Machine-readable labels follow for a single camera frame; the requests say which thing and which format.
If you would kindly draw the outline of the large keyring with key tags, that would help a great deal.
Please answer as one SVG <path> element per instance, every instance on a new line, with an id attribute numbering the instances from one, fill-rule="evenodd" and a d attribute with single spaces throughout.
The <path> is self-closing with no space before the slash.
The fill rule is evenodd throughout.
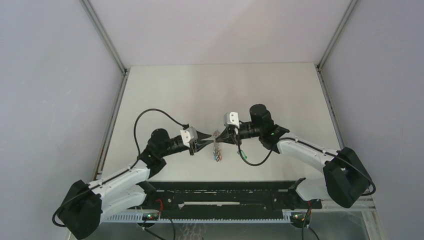
<path id="1" fill-rule="evenodd" d="M 221 134 L 220 131 L 216 130 L 213 134 L 213 158 L 216 162 L 222 161 L 222 150 L 220 148 L 220 143 L 217 142 L 218 136 Z"/>

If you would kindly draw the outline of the green key tag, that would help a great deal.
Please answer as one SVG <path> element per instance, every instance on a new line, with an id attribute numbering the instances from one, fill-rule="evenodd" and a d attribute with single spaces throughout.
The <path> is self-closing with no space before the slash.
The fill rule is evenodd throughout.
<path id="1" fill-rule="evenodd" d="M 238 151 L 237 151 L 237 154 L 238 154 L 238 155 L 240 155 L 240 157 L 241 157 L 243 160 L 247 160 L 247 155 L 244 153 L 244 151 L 243 151 L 243 150 L 238 150 Z"/>

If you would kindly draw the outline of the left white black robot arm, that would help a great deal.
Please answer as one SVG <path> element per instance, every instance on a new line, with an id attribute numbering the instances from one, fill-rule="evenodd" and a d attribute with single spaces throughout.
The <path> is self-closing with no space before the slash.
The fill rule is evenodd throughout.
<path id="1" fill-rule="evenodd" d="M 173 138 L 163 128 L 154 130 L 134 163 L 89 183 L 74 182 L 54 212 L 53 224 L 83 240 L 112 215 L 140 205 L 153 207 L 157 196 L 147 181 L 165 167 L 164 158 L 184 151 L 192 156 L 213 141 L 212 135 L 194 127 L 181 130 Z"/>

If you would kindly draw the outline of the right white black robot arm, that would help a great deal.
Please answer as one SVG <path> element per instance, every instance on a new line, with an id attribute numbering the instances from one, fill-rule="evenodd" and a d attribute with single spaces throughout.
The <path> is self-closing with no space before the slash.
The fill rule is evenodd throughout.
<path id="1" fill-rule="evenodd" d="M 322 174 L 321 178 L 300 178 L 291 187 L 289 203 L 302 208 L 308 201 L 331 199 L 343 208 L 350 208 L 360 198 L 376 192 L 376 185 L 356 152 L 326 148 L 306 141 L 289 129 L 276 124 L 271 112 L 263 104 L 249 109 L 250 121 L 239 120 L 237 112 L 224 115 L 224 131 L 215 139 L 217 143 L 237 146 L 237 153 L 249 166 L 241 144 L 244 139 L 258 138 L 270 153 L 293 157 Z"/>

